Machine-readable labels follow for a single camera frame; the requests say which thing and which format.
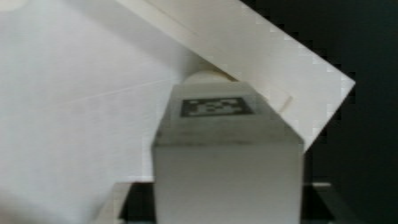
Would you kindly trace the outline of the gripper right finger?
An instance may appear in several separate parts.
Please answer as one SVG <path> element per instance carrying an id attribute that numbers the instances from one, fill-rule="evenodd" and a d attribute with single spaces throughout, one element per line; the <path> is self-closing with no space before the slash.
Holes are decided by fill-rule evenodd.
<path id="1" fill-rule="evenodd" d="M 307 183 L 302 193 L 302 224 L 364 224 L 328 182 Z"/>

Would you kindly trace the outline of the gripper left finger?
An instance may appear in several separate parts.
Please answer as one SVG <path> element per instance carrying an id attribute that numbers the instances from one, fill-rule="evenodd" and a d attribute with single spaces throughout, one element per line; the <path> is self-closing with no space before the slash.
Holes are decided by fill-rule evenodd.
<path id="1" fill-rule="evenodd" d="M 154 195 L 151 182 L 120 182 L 92 224 L 154 224 Z"/>

